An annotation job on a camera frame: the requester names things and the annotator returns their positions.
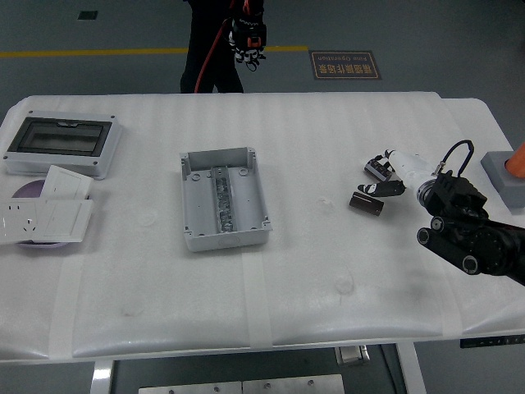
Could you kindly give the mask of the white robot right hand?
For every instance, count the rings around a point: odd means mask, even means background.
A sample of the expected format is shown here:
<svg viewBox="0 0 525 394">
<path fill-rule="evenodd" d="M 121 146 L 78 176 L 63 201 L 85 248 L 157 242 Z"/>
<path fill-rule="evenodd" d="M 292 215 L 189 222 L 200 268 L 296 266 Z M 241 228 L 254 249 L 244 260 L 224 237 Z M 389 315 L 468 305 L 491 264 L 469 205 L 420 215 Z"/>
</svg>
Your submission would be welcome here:
<svg viewBox="0 0 525 394">
<path fill-rule="evenodd" d="M 371 197 L 391 197 L 412 190 L 417 197 L 429 191 L 436 181 L 431 164 L 417 154 L 385 151 L 369 160 L 365 171 L 379 182 L 359 185 L 358 191 Z"/>
</svg>

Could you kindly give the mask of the person's left hand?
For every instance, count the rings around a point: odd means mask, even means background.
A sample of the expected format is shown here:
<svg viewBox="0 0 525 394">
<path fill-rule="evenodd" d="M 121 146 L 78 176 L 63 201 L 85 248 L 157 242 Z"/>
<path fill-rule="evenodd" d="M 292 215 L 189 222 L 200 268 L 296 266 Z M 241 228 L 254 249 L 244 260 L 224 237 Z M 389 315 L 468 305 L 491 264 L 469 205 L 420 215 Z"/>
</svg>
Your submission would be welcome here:
<svg viewBox="0 0 525 394">
<path fill-rule="evenodd" d="M 228 36 L 229 45 L 237 63 L 244 63 L 250 71 L 256 71 L 266 57 L 267 27 L 256 19 L 248 21 L 234 18 Z"/>
</svg>

